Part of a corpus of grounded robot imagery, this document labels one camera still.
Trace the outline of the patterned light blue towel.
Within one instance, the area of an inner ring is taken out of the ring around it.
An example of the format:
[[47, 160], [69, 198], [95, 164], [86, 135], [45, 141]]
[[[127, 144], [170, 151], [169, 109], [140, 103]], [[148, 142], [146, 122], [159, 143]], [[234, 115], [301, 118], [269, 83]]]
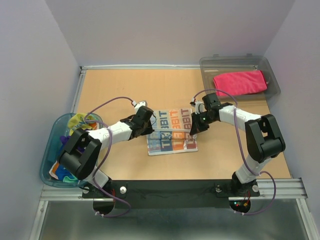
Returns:
[[149, 156], [196, 152], [196, 135], [190, 135], [192, 109], [156, 110], [151, 118], [153, 132], [146, 137]]

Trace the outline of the pink towel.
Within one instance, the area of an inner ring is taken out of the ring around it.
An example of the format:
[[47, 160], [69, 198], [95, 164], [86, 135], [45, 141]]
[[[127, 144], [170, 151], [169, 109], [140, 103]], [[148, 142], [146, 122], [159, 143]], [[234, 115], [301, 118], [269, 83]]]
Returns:
[[241, 96], [257, 94], [267, 90], [267, 82], [260, 70], [228, 72], [213, 78], [218, 96]]

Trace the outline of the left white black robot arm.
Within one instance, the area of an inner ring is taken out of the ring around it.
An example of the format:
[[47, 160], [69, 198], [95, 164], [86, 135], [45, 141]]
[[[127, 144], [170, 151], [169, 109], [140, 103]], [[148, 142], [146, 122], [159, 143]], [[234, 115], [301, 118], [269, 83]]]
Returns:
[[154, 193], [151, 189], [152, 183], [129, 181], [121, 186], [120, 181], [112, 182], [97, 165], [103, 149], [109, 151], [112, 144], [129, 141], [154, 131], [151, 122], [153, 110], [143, 102], [134, 109], [135, 114], [111, 126], [96, 130], [76, 129], [62, 148], [57, 161], [78, 180], [87, 183], [82, 190], [84, 199], [114, 198], [116, 193], [120, 193], [123, 200], [133, 194], [145, 196]]

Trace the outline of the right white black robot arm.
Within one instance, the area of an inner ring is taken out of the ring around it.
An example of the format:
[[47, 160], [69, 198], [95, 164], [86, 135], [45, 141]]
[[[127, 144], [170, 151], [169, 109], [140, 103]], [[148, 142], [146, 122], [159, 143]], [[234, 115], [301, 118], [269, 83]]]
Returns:
[[191, 114], [191, 136], [208, 130], [214, 122], [233, 125], [238, 138], [240, 130], [245, 132], [248, 155], [244, 154], [239, 141], [243, 164], [232, 174], [227, 185], [228, 192], [233, 196], [251, 190], [257, 177], [265, 173], [264, 166], [286, 148], [277, 120], [272, 114], [253, 114], [239, 109], [236, 103], [221, 103], [215, 93], [205, 95], [201, 101], [193, 97], [190, 105], [195, 110]]

